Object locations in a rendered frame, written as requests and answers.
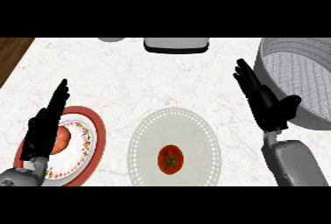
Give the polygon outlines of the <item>red tomato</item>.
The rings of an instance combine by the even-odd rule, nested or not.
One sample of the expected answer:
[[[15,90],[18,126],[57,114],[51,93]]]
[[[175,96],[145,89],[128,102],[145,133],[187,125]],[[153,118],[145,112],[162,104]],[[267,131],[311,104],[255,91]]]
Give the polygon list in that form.
[[[175,174],[184,166],[184,154],[177,145],[168,145],[162,148],[159,154],[159,167],[165,174]]]

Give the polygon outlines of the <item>grey woven basket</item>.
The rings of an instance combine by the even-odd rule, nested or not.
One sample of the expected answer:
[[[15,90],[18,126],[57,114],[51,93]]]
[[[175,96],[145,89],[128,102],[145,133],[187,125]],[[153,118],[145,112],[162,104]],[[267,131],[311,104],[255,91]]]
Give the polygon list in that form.
[[[302,97],[292,123],[331,130],[331,38],[262,38],[253,70],[278,99]]]

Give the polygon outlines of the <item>orange-red apple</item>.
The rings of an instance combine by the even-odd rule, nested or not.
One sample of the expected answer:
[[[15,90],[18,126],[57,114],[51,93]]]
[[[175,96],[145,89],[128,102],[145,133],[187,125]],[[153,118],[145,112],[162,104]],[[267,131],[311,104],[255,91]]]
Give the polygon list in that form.
[[[60,126],[57,131],[55,146],[51,152],[52,155],[58,154],[69,147],[70,140],[72,140],[70,130],[66,126]]]

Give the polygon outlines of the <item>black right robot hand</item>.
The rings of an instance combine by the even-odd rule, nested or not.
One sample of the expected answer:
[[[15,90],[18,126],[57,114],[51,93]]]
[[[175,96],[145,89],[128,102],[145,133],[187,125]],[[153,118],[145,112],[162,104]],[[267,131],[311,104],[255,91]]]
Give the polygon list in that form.
[[[244,59],[237,60],[233,77],[240,84],[253,111],[253,118],[262,131],[286,130],[287,122],[296,118],[302,97],[293,94],[280,100],[273,89],[259,81],[255,70]]]

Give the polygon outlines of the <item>white and black appliance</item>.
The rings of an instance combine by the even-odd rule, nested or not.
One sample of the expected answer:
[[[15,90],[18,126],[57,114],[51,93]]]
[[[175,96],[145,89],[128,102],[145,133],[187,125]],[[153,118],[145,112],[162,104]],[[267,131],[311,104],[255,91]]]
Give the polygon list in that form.
[[[144,47],[151,53],[191,54],[209,50],[209,38],[145,38]]]

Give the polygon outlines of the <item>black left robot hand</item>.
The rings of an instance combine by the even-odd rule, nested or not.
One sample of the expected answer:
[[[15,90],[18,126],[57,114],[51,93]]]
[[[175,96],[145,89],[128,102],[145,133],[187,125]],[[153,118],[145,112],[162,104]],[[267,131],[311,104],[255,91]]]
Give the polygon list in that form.
[[[23,161],[30,161],[39,157],[49,158],[69,97],[69,80],[64,79],[57,87],[48,107],[42,108],[36,116],[29,120],[29,131],[20,158]]]

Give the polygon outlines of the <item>red-rimmed floral plate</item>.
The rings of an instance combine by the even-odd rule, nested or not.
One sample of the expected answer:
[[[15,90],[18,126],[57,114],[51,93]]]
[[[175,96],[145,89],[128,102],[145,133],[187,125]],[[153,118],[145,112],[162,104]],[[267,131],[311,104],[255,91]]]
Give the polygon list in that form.
[[[44,186],[82,186],[98,168],[107,145],[100,114],[83,106],[66,108],[60,125],[72,134],[67,148],[49,156]]]

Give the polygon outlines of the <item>brown wooden surface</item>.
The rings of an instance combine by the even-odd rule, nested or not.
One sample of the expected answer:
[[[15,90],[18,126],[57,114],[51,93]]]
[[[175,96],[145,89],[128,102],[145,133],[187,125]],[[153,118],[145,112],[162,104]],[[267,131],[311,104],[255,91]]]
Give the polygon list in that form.
[[[17,68],[35,38],[0,38],[0,87]]]

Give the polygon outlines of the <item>white round lace placemat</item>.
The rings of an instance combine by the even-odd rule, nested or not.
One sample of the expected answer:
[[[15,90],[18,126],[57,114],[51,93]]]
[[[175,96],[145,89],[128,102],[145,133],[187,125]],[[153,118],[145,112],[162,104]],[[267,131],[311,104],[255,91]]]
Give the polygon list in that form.
[[[177,145],[181,170],[168,175],[159,167],[162,148]],[[143,120],[129,143],[129,178],[135,186],[216,186],[222,150],[206,120],[185,108],[165,108]]]

